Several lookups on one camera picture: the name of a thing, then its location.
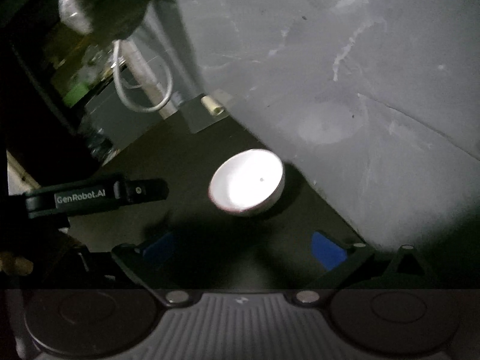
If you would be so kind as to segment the white ceramic bowl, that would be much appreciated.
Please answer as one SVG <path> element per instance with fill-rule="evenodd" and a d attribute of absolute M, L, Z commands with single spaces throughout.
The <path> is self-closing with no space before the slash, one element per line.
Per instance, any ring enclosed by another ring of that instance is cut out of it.
<path fill-rule="evenodd" d="M 230 215 L 255 215 L 278 202 L 285 180 L 285 165 L 275 153 L 246 150 L 216 170 L 208 186 L 208 197 L 218 209 Z"/>

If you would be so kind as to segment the green box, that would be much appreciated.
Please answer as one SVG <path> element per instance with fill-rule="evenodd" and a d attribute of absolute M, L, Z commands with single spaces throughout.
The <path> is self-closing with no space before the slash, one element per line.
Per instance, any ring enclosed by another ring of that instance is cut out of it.
<path fill-rule="evenodd" d="M 70 90 L 64 96 L 64 103 L 69 107 L 73 107 L 81 99 L 83 99 L 83 97 L 85 97 L 93 88 L 93 84 L 89 84 L 84 81 L 74 84 L 74 86 L 72 86 L 72 88 L 70 88 Z"/>

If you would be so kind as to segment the grey flat metal plate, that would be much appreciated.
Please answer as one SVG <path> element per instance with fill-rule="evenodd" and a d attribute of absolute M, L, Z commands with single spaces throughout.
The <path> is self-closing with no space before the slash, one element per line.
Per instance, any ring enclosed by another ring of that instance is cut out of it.
<path fill-rule="evenodd" d="M 208 113 L 200 101 L 201 97 L 205 95 L 213 97 L 224 107 L 224 112 L 221 115 L 211 116 Z M 189 101 L 183 102 L 182 105 L 180 105 L 179 111 L 191 133 L 199 133 L 230 116 L 225 106 L 213 94 L 200 94 Z"/>

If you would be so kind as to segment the cream cylindrical roll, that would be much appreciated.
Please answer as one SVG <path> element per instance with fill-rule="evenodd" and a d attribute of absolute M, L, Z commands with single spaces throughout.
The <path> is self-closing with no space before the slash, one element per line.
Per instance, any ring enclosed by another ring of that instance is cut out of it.
<path fill-rule="evenodd" d="M 200 101 L 211 116 L 219 116 L 224 112 L 224 107 L 209 95 L 202 96 Z"/>

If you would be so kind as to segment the white wooden post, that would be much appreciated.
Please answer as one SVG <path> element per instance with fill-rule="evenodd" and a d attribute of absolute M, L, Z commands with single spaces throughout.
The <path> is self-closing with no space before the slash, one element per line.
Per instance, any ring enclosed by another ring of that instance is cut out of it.
<path fill-rule="evenodd" d="M 136 81 L 136 84 L 131 81 L 128 82 L 128 93 L 132 94 L 134 89 L 138 89 L 147 97 L 147 100 L 137 100 L 132 97 L 132 102 L 142 107 L 155 107 L 160 104 L 167 91 L 165 87 L 167 78 L 164 71 L 160 69 L 160 72 L 154 72 L 133 41 L 121 41 L 120 49 L 128 70 Z"/>

